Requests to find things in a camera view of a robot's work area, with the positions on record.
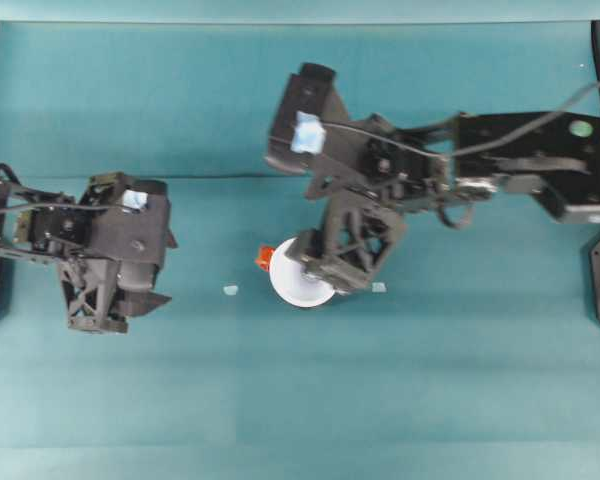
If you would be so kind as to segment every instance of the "orange cap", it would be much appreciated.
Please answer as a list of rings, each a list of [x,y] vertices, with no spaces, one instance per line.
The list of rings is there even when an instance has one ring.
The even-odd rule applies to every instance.
[[[271,257],[275,248],[268,245],[262,245],[258,251],[258,258],[256,258],[256,265],[258,265],[265,272],[269,271],[269,263],[271,263]]]

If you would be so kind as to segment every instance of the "screw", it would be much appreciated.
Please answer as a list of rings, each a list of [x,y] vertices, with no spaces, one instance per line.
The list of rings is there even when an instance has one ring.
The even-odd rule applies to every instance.
[[[380,173],[389,173],[391,170],[391,162],[386,158],[381,158],[378,162],[378,171]]]

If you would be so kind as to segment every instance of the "black cable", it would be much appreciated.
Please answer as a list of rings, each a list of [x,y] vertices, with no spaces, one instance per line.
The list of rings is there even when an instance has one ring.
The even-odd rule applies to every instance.
[[[460,148],[458,150],[454,150],[449,153],[438,153],[438,152],[431,152],[429,150],[423,150],[421,148],[414,147],[413,145],[409,145],[404,142],[393,140],[391,138],[387,138],[385,136],[369,132],[363,128],[354,127],[354,126],[347,125],[344,123],[323,122],[322,125],[324,127],[337,128],[340,130],[348,130],[351,132],[359,133],[359,134],[365,135],[369,138],[373,138],[373,139],[382,141],[389,145],[394,145],[403,150],[411,151],[411,152],[417,153],[417,154],[425,156],[425,157],[439,158],[439,159],[446,160],[450,157],[462,157],[462,156],[466,156],[466,155],[473,155],[476,153],[480,153],[480,152],[484,152],[487,150],[492,150],[492,149],[496,149],[496,148],[500,148],[505,145],[508,145],[509,143],[512,143],[512,142],[518,140],[519,138],[533,132],[534,130],[536,130],[548,123],[551,123],[555,119],[563,116],[564,114],[567,113],[567,110],[569,108],[574,106],[576,103],[580,102],[583,98],[585,98],[593,90],[600,90],[600,82],[591,83],[589,85],[585,85],[584,87],[581,87],[580,89],[576,90],[576,92],[573,95],[571,95],[571,97],[569,97],[567,99],[567,101],[565,101],[562,105],[560,105],[556,110],[553,110],[551,112],[547,112],[543,115],[540,115],[539,117],[521,125],[520,127],[514,128],[509,133],[507,133],[506,135],[503,135],[500,138],[496,138],[495,140],[490,140],[488,142],[478,143],[476,145],[471,145],[468,147]]]
[[[9,165],[7,165],[6,163],[0,163],[0,173],[4,173],[5,176],[7,177],[7,179],[11,183],[22,185],[20,183],[20,180],[18,179],[18,176],[13,171],[13,169]]]
[[[440,219],[446,227],[453,228],[454,230],[461,230],[471,225],[471,222],[473,221],[473,203],[465,205],[465,211],[460,220],[451,220],[449,215],[447,215],[444,204],[438,205],[436,214],[438,215],[438,219]]]
[[[92,212],[111,210],[112,208],[119,208],[124,212],[139,212],[139,210],[136,208],[130,208],[115,203],[110,205],[79,205],[76,203],[36,202],[21,203],[19,205],[13,205],[11,207],[0,208],[0,215],[4,215],[9,212],[17,212],[20,210],[33,210],[36,208],[69,208],[71,210],[87,210]]]

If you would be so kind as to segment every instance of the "teal fabric surface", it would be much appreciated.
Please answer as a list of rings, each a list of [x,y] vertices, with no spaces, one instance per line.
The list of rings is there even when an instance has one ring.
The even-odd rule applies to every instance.
[[[318,221],[305,179],[169,184],[174,300],[129,335],[67,330],[53,269],[5,280],[1,479],[600,478],[596,227],[513,196],[462,232],[415,216],[386,294],[303,311],[253,258]]]
[[[600,18],[600,0],[0,0],[0,20],[136,23],[400,24]]]
[[[0,161],[26,175],[272,173],[288,75],[329,65],[354,117],[552,109],[595,79],[582,23],[396,27],[0,25]],[[599,113],[593,94],[579,110]]]
[[[0,161],[74,194],[99,171],[169,177],[180,243],[173,301],[127,336],[69,331],[53,269],[6,270],[1,480],[600,479],[600,227],[514,196],[461,232],[409,217],[387,293],[302,311],[253,258],[317,224],[307,179],[189,178],[270,173],[268,123],[307,60],[339,70],[355,115],[405,125],[552,108],[595,78],[587,23],[1,24]]]

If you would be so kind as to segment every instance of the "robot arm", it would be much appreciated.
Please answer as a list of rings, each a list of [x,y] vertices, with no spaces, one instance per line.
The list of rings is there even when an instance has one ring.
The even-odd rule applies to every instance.
[[[334,79],[314,64],[291,76],[266,161],[289,174],[309,171],[306,197],[328,197],[322,225],[301,232],[287,257],[336,291],[368,287],[404,235],[405,214],[433,211],[462,228],[472,205],[498,190],[531,195],[559,222],[600,223],[600,118],[459,114],[400,129],[377,114],[351,120]],[[322,136],[302,145],[298,126],[306,119]],[[452,143],[450,153],[430,149],[442,141]],[[466,207],[460,221],[447,216],[451,206]]]
[[[24,203],[7,207],[10,197]],[[69,328],[126,333],[128,317],[170,300],[153,292],[166,249],[176,247],[170,208],[163,182],[98,175],[76,202],[24,187],[0,165],[0,258],[56,265]],[[4,214],[15,210],[20,214],[13,243],[28,248],[2,239]]]

